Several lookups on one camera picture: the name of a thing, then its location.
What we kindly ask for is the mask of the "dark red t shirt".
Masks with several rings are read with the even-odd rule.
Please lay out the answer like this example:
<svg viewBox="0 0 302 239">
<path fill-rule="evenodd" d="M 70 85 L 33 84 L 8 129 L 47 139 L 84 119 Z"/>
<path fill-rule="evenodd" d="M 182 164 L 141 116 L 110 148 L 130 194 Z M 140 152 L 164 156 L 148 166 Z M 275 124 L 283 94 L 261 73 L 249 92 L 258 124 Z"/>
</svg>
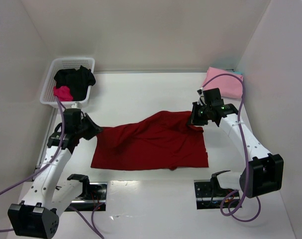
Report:
<svg viewBox="0 0 302 239">
<path fill-rule="evenodd" d="M 191 112 L 160 111 L 137 123 L 105 127 L 97 135 L 91 168 L 140 171 L 207 168 L 203 129 Z"/>
</svg>

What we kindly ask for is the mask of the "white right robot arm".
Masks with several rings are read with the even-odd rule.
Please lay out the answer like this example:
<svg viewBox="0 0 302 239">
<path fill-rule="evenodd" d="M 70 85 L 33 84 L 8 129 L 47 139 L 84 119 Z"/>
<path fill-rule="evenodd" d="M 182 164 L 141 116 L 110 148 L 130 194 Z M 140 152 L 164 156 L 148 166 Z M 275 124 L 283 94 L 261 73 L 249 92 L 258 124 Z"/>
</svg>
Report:
<svg viewBox="0 0 302 239">
<path fill-rule="evenodd" d="M 238 109 L 225 104 L 218 88 L 199 89 L 200 96 L 193 103 L 189 125 L 204 126 L 215 123 L 232 140 L 247 164 L 242 173 L 224 170 L 213 173 L 211 182 L 215 191 L 221 189 L 240 190 L 248 198 L 254 198 L 282 187 L 284 160 L 272 154 L 249 130 Z"/>
</svg>

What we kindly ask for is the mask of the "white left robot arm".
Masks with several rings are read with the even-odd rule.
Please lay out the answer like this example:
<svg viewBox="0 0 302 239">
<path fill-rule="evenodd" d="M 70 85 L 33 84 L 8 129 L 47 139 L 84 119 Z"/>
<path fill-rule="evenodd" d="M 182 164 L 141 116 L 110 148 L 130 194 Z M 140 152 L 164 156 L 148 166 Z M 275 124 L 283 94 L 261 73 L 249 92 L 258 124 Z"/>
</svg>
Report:
<svg viewBox="0 0 302 239">
<path fill-rule="evenodd" d="M 51 239 L 57 232 L 59 217 L 71 202 L 91 194 L 87 175 L 72 174 L 62 185 L 58 181 L 80 139 L 90 140 L 100 132 L 102 127 L 81 109 L 63 111 L 63 121 L 48 139 L 39 174 L 21 202 L 8 209 L 17 236 Z"/>
</svg>

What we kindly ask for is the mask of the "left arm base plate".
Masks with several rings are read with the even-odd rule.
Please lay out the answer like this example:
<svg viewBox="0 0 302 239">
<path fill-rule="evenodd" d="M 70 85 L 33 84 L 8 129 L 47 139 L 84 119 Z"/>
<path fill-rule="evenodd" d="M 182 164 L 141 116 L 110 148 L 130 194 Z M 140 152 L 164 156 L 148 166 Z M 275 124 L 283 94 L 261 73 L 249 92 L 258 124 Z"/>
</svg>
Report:
<svg viewBox="0 0 302 239">
<path fill-rule="evenodd" d="M 98 206 L 97 211 L 105 211 L 107 196 L 107 182 L 91 182 L 89 192 L 85 196 L 77 197 L 67 207 L 65 212 L 70 212 L 73 207 L 79 212 L 91 212 Z"/>
</svg>

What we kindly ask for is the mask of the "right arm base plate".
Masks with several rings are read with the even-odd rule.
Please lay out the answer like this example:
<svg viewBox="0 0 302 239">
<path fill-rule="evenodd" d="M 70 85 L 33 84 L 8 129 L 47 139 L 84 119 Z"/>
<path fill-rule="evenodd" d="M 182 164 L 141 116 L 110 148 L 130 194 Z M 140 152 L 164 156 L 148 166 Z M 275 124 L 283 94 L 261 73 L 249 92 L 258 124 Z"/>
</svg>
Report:
<svg viewBox="0 0 302 239">
<path fill-rule="evenodd" d="M 209 180 L 195 180 L 194 188 L 198 210 L 220 209 L 222 200 L 233 191 L 232 189 L 221 189 L 214 192 Z"/>
</svg>

